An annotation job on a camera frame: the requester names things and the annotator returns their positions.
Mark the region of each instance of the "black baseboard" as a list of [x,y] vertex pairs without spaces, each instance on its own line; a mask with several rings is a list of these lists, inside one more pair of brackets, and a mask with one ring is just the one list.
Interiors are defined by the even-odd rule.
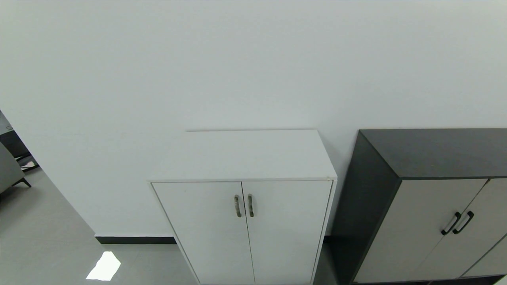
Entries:
[[[172,236],[96,236],[102,244],[176,244]],[[324,243],[329,242],[329,236],[324,237]]]

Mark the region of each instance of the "metal handle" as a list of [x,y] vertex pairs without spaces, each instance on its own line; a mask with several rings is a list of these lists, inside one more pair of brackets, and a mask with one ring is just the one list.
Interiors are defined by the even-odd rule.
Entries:
[[239,196],[234,196],[234,206],[236,207],[236,215],[238,215],[238,218],[241,218],[241,212],[239,211]]
[[250,210],[250,217],[254,216],[254,206],[252,205],[252,194],[248,195],[248,209]]
[[459,231],[457,231],[456,229],[452,230],[453,234],[459,234],[468,225],[468,223],[470,223],[470,221],[474,218],[474,213],[472,211],[468,211],[468,213],[466,213],[466,214],[468,215],[468,220],[466,220],[466,223],[461,227],[461,229],[459,229]]
[[459,212],[456,212],[456,213],[454,213],[454,215],[456,216],[456,221],[454,222],[454,224],[452,224],[452,226],[449,228],[449,230],[447,230],[447,232],[445,230],[441,231],[441,233],[443,235],[446,235],[446,234],[450,233],[451,230],[454,229],[454,227],[456,226],[456,224],[459,222],[459,219],[461,218],[461,214]]

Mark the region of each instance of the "floor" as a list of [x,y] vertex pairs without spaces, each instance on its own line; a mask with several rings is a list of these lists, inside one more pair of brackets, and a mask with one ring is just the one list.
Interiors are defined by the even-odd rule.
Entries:
[[[0,285],[196,285],[177,245],[100,244],[41,170],[0,201]],[[110,281],[86,279],[104,252],[121,263]],[[335,285],[324,248],[314,285]]]

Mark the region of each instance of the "cabinet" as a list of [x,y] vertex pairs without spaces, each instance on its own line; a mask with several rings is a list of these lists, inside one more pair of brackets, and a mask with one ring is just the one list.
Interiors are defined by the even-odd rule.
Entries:
[[336,187],[315,130],[189,132],[158,169],[200,284],[312,284]]
[[505,274],[486,268],[507,234],[506,143],[505,129],[360,130],[330,245],[340,283]]

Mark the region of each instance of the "white cabinet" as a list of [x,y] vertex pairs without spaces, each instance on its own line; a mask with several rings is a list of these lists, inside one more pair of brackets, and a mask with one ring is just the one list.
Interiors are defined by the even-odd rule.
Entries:
[[185,133],[149,182],[200,284],[313,282],[336,188],[315,130]]
[[241,182],[153,183],[153,187],[202,284],[254,283]]
[[244,182],[258,284],[310,284],[332,181]]

